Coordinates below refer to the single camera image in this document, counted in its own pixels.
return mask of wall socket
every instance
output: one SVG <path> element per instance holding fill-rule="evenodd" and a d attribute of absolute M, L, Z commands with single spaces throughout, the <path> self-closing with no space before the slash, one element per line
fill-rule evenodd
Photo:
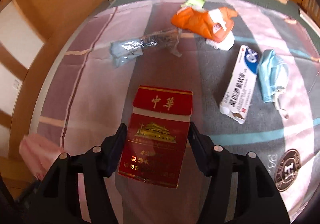
<path fill-rule="evenodd" d="M 12 86 L 12 87 L 13 87 L 14 89 L 18 90 L 19 85 L 20 85 L 20 82 L 15 79 L 14 82 L 13 82 L 13 86 Z"/>

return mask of transparent plastic packaging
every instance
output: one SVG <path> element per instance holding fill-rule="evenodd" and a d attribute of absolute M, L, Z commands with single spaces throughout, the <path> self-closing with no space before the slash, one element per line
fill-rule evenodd
<path fill-rule="evenodd" d="M 140 38 L 112 42 L 110 54 L 113 63 L 118 68 L 128 61 L 143 55 L 143 51 L 148 48 L 169 48 L 172 54 L 180 57 L 181 54 L 177 51 L 177 45 L 181 31 L 181 29 L 175 28 L 154 32 Z"/>

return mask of orange bag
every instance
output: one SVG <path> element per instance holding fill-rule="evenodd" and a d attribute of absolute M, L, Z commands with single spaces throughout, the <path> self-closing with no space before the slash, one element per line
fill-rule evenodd
<path fill-rule="evenodd" d="M 204 38 L 220 43 L 233 29 L 234 22 L 231 18 L 236 17 L 238 14 L 236 11 L 227 7 L 220 7 L 219 10 L 222 14 L 223 21 L 225 22 L 226 30 L 223 29 L 224 25 L 212 21 L 209 11 L 197 11 L 192 7 L 179 10 L 171 18 L 171 23 L 178 28 L 190 30 Z"/>

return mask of brown circular logo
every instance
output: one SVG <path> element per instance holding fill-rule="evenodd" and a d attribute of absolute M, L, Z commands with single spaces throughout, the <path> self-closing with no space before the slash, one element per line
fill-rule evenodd
<path fill-rule="evenodd" d="M 281 157 L 275 173 L 278 191 L 285 191 L 290 187 L 296 179 L 300 167 L 299 152 L 296 149 L 286 151 Z"/>

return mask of face mask ear loop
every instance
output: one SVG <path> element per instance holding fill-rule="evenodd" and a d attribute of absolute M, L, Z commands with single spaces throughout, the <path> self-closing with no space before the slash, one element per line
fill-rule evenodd
<path fill-rule="evenodd" d="M 281 94 L 283 94 L 285 92 L 285 89 L 279 89 L 275 92 L 275 94 L 272 97 L 272 101 L 275 104 L 275 108 L 276 110 L 279 111 L 280 114 L 282 114 L 282 116 L 284 116 L 285 119 L 289 118 L 289 114 L 287 112 L 287 110 L 280 108 L 280 104 L 279 104 L 279 96 Z"/>

